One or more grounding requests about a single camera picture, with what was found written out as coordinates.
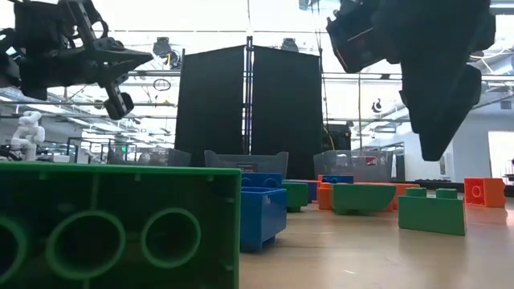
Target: green lego brick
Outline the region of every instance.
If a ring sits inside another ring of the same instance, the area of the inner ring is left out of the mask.
[[[333,185],[332,203],[336,214],[370,214],[385,209],[396,194],[392,185]]]
[[[239,169],[0,162],[0,287],[239,287]]]
[[[308,205],[308,184],[284,182],[282,187],[288,190],[289,212],[300,212],[301,207]]]
[[[442,234],[466,235],[464,204],[454,189],[438,189],[427,197],[426,189],[407,189],[398,197],[398,226]]]

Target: black partition panel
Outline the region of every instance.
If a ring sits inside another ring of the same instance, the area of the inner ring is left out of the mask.
[[[243,152],[244,46],[184,58],[178,94],[175,148],[204,166],[204,151]]]
[[[320,58],[255,47],[251,153],[289,152],[288,178],[313,179],[321,153]]]

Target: table surface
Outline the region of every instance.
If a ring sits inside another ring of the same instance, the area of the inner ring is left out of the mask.
[[[514,200],[467,206],[467,236],[398,229],[397,213],[288,214],[261,254],[241,254],[242,289],[514,288]]]

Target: blue lego brick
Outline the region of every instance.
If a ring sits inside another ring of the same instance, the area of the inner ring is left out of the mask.
[[[323,182],[329,182],[332,184],[338,184],[338,183],[353,184],[353,176],[323,175]]]
[[[275,242],[286,228],[288,191],[273,188],[241,188],[241,251],[260,252]]]
[[[243,187],[282,187],[282,174],[280,173],[243,173],[241,176]]]
[[[318,190],[318,181],[309,181],[309,180],[284,180],[286,182],[298,182],[304,183],[308,185],[308,203],[312,203],[317,199],[317,190]]]

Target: white robot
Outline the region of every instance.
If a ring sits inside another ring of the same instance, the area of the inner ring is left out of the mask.
[[[45,129],[39,126],[40,112],[24,112],[18,119],[18,129],[10,140],[10,150],[24,161],[35,161],[38,145],[45,141]]]

